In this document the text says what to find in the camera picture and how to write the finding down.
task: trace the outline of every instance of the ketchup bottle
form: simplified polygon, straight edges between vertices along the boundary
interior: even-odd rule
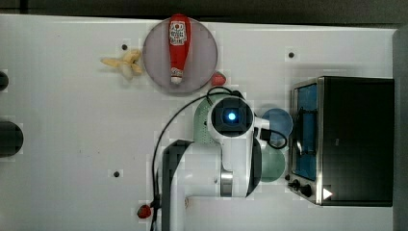
[[[180,84],[184,65],[189,54],[191,25],[188,17],[175,14],[168,23],[168,43],[170,47],[171,83]]]

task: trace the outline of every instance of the red toy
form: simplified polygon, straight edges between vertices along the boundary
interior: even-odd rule
[[[184,65],[189,54],[191,41],[190,20],[175,14],[168,23],[168,43],[170,47],[171,83],[180,84],[183,78]]]
[[[138,210],[138,217],[139,218],[149,218],[152,214],[150,207],[148,205],[143,205]]]
[[[221,72],[216,72],[213,74],[213,77],[211,78],[211,85],[213,87],[215,86],[223,86],[227,79]]]

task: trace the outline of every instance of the bottle label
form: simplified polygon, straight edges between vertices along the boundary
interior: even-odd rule
[[[169,37],[171,45],[184,45],[187,40],[185,22],[172,21],[170,23]]]

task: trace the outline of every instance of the pink plate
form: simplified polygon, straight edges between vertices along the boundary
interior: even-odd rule
[[[211,32],[191,19],[191,43],[184,68],[183,81],[174,85],[170,80],[168,22],[156,25],[147,35],[143,46],[143,63],[147,74],[164,91],[188,93],[203,87],[216,70],[217,45]]]

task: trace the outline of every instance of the blue light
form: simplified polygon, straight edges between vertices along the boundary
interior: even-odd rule
[[[228,114],[228,118],[229,118],[230,120],[234,120],[234,119],[237,118],[237,116],[236,116],[234,113],[230,113],[230,114]]]

